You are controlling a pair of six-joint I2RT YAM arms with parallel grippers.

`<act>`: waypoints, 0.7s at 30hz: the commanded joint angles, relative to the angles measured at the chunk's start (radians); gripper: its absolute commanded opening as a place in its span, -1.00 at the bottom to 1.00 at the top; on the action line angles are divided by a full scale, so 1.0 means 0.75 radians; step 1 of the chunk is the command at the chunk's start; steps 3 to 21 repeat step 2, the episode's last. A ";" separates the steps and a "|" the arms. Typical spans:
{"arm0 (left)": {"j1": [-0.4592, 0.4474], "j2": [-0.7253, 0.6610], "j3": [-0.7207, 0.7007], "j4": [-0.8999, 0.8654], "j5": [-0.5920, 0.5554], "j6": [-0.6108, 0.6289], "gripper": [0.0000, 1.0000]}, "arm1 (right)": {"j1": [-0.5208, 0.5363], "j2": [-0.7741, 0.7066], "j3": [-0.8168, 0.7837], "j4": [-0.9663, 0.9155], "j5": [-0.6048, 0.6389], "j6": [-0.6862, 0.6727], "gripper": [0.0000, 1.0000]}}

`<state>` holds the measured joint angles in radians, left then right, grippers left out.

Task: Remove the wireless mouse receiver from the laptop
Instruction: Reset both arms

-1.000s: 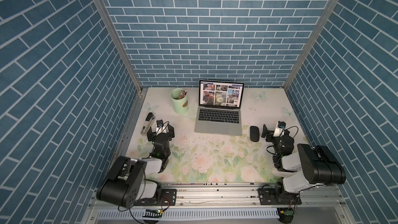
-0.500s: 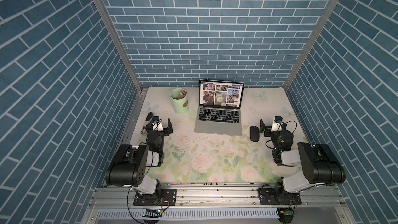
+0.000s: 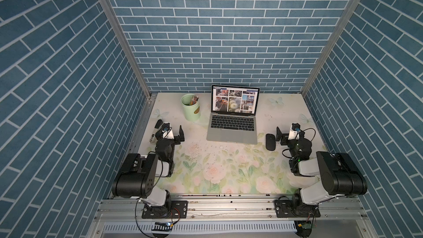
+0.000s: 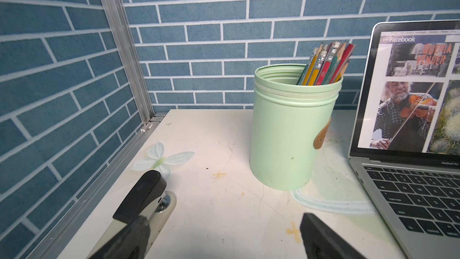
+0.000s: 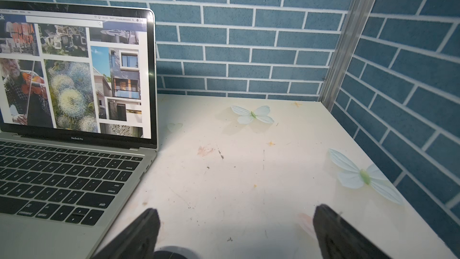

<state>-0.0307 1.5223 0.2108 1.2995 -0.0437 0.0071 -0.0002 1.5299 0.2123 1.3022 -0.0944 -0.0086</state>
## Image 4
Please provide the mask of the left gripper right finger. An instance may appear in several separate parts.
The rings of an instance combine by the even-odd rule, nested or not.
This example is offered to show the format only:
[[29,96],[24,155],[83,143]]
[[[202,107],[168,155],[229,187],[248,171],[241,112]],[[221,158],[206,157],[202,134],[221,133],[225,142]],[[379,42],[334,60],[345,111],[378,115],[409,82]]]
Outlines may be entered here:
[[313,213],[304,213],[299,228],[308,259],[365,259]]

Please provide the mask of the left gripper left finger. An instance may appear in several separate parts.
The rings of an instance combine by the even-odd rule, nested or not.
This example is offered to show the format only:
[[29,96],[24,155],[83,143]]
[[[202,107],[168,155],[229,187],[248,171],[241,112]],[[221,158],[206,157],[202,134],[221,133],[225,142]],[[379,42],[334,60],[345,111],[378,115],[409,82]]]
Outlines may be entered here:
[[147,252],[150,225],[146,217],[138,216],[113,236],[90,259],[143,259]]

